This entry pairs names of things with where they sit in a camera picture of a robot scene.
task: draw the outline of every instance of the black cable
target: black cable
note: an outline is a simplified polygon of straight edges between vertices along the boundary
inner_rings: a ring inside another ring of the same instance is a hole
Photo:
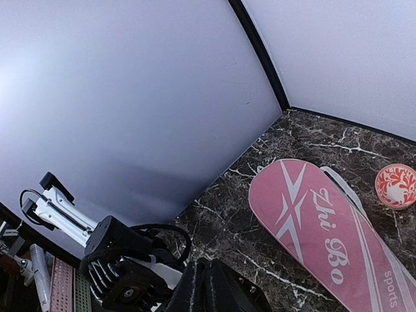
[[[35,219],[33,219],[31,216],[29,216],[25,211],[23,211],[23,196],[25,195],[25,193],[33,193],[36,194],[39,198],[42,198],[43,200],[46,200],[45,196],[43,196],[42,194],[40,194],[37,190],[34,190],[32,188],[26,188],[25,190],[23,190],[22,193],[20,193],[20,197],[19,197],[19,204],[20,204],[20,208],[22,213],[25,215],[25,217],[32,222],[34,225],[36,226],[42,226],[43,224],[39,223],[38,221],[36,221]]]
[[[170,231],[175,231],[176,233],[180,234],[186,242],[185,249],[183,250],[181,256],[177,259],[175,265],[179,266],[181,265],[189,256],[190,248],[192,246],[192,241],[190,239],[189,234],[180,227],[177,226],[171,226],[168,224],[142,224],[141,226],[132,226],[131,229],[133,231],[140,231],[142,229],[167,229]]]

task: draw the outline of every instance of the white logo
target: white logo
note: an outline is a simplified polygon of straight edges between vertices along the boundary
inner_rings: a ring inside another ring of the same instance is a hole
[[[301,220],[301,215],[300,215],[300,208],[302,207],[302,204],[305,200],[307,191],[300,198],[300,200],[297,201],[297,203],[296,203],[296,199],[298,197],[300,185],[302,184],[302,180],[304,178],[306,164],[304,164],[304,167],[300,171],[300,173],[299,173],[299,175],[296,178],[296,181],[294,183],[292,183],[291,177],[289,176],[289,173],[286,170],[284,162],[281,161],[280,164],[281,164],[281,169],[283,170],[283,175],[285,176],[285,181],[286,181],[287,189],[289,191],[289,196],[291,197],[291,204],[290,204],[290,207],[289,207],[289,205],[287,204],[287,200],[285,198],[285,195],[282,193],[281,197],[282,197],[282,201],[283,201],[283,210],[282,210],[278,220],[276,221],[275,225],[277,223],[279,223],[279,221],[284,216],[286,216],[286,220],[283,223],[282,227],[279,229],[276,236],[277,236],[278,239],[281,239],[281,237],[286,233],[286,231],[289,232],[290,236],[292,237],[292,241],[293,241],[293,244],[294,244],[294,249],[296,250],[298,260],[299,260],[299,262],[301,262],[303,264],[304,263],[304,257],[302,256],[302,250],[300,248],[300,242],[299,242],[298,234],[296,232],[296,228],[295,228],[294,221],[293,221],[293,210],[294,210],[294,214],[296,215],[296,220],[297,220],[299,229],[301,229],[302,228],[302,220]]]

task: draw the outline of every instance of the white strap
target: white strap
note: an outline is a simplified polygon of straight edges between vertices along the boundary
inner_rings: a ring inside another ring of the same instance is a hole
[[[348,195],[349,199],[353,201],[353,203],[358,208],[360,213],[369,221],[369,218],[367,214],[365,213],[361,200],[359,200],[357,194],[352,190],[352,188],[350,188],[348,183],[336,171],[332,170],[330,167],[323,166],[323,167],[320,167],[320,169],[323,172],[326,172],[327,174],[329,174],[332,177],[332,179],[334,179],[338,183],[338,185],[342,188],[344,193]]]

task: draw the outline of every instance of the marble floor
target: marble floor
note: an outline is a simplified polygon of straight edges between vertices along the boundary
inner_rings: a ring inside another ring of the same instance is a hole
[[[276,159],[330,166],[360,197],[374,228],[416,277],[416,207],[394,212],[377,198],[384,166],[416,168],[416,146],[305,112],[287,111],[176,220],[193,241],[191,258],[218,258],[265,292],[273,311],[346,309],[263,229],[248,205],[250,181]],[[175,250],[183,242],[171,239]]]

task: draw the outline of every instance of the white metal arm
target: white metal arm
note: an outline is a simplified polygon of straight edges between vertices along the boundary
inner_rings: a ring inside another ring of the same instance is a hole
[[[85,248],[90,233],[98,223],[80,213],[56,187],[45,190],[43,196],[47,200],[39,198],[34,213]]]

